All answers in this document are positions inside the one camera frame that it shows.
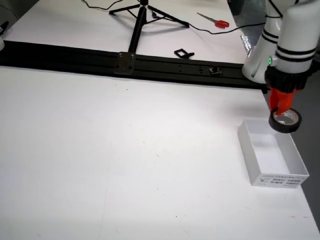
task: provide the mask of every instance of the small black object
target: small black object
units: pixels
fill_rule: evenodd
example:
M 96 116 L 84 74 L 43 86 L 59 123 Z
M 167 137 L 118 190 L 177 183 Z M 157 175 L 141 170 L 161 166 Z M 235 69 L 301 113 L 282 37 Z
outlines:
M 190 52 L 188 53 L 186 50 L 184 50 L 183 48 L 179 49 L 179 50 L 175 50 L 174 54 L 177 55 L 179 58 L 181 59 L 189 59 L 190 57 L 194 56 L 195 53 L 194 52 Z
M 132 52 L 119 52 L 114 65 L 114 73 L 119 75 L 131 75 L 136 64 L 136 54 Z
M 222 75 L 222 69 L 218 66 L 213 66 L 209 68 L 209 72 L 212 76 L 220 76 Z
M 270 113 L 270 117 L 269 117 L 270 126 L 277 132 L 283 133 L 283 134 L 289 134 L 297 131 L 302 122 L 301 114 L 297 110 L 290 108 L 289 110 L 284 112 L 282 115 L 277 116 L 275 114 L 277 110 L 278 108 L 276 107 Z M 276 117 L 287 118 L 291 122 L 284 122 L 281 120 L 277 120 Z

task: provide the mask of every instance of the scissors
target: scissors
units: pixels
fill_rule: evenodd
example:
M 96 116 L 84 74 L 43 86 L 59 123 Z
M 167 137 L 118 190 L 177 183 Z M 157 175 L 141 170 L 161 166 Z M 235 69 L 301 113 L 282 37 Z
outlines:
M 229 27 L 229 23 L 226 22 L 226 21 L 223 21 L 223 20 L 215 20 L 211 17 L 208 17 L 208 16 L 205 16 L 201 13 L 198 13 L 200 16 L 204 17 L 205 19 L 208 19 L 209 21 L 211 22 L 214 22 L 214 25 L 217 27 L 217 28 L 220 28 L 220 29 L 225 29 L 225 28 L 228 28 Z

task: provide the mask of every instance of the tripod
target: tripod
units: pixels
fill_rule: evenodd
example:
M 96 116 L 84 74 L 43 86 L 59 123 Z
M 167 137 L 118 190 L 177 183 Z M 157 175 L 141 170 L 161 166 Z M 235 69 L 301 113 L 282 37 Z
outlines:
M 135 16 L 130 10 L 137 9 L 137 8 L 139 8 L 139 13 L 138 13 L 138 16 Z M 160 14 L 163 17 L 158 17 L 152 21 L 147 22 L 147 9 L 150 9 L 152 11 L 152 16 L 154 18 L 155 18 L 154 13 Z M 181 21 L 181 20 L 175 18 L 174 16 L 171 16 L 163 11 L 160 11 L 160 10 L 154 8 L 153 6 L 150 6 L 149 0 L 140 0 L 140 4 L 112 10 L 109 12 L 109 14 L 114 15 L 115 13 L 122 12 L 122 11 L 128 11 L 131 15 L 133 15 L 136 18 L 136 22 L 135 22 L 129 50 L 128 50 L 129 53 L 136 53 L 138 43 L 139 43 L 139 38 L 141 35 L 141 31 L 142 31 L 142 27 L 146 24 L 153 23 L 153 22 L 161 20 L 161 19 L 168 19 L 173 22 L 180 23 L 180 24 L 184 25 L 185 27 L 189 28 L 189 23 L 187 23 L 185 21 Z

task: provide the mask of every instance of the red scissors handle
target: red scissors handle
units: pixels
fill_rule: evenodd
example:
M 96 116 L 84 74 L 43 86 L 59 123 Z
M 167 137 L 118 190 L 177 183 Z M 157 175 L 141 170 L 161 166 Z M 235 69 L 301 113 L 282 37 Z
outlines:
M 217 27 L 217 28 L 220 28 L 220 29 L 225 29 L 225 28 L 228 28 L 229 27 L 229 23 L 226 22 L 226 21 L 223 21 L 223 20 L 217 20 L 214 22 L 214 25 Z

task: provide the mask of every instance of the black stripe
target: black stripe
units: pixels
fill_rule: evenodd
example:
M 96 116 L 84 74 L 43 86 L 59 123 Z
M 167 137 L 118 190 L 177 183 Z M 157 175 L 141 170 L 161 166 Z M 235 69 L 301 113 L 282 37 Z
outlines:
M 308 50 L 308 51 L 291 51 L 291 50 L 287 50 L 287 49 L 284 49 L 282 47 L 280 47 L 279 45 L 276 46 L 276 48 L 284 53 L 284 54 L 289 54 L 289 55 L 306 55 L 306 54 L 312 54 L 316 51 L 316 49 L 311 49 L 311 50 Z
M 314 55 L 308 56 L 308 57 L 305 57 L 305 58 L 291 58 L 291 57 L 282 56 L 277 52 L 275 53 L 275 55 L 278 58 L 282 59 L 282 60 L 285 60 L 285 61 L 288 61 L 288 62 L 294 62 L 294 63 L 307 62 L 307 61 L 310 61 L 310 60 L 312 60 L 314 58 Z
M 279 37 L 276 35 L 271 34 L 270 32 L 268 32 L 267 30 L 263 29 L 263 33 L 269 37 L 272 37 L 274 39 L 278 39 Z
M 266 40 L 266 41 L 268 41 L 269 43 L 277 44 L 277 42 L 276 42 L 276 41 L 273 41 L 273 40 L 271 40 L 271 39 L 267 38 L 263 33 L 261 34 L 261 37 L 263 37 L 263 39 L 264 39 L 264 40 Z

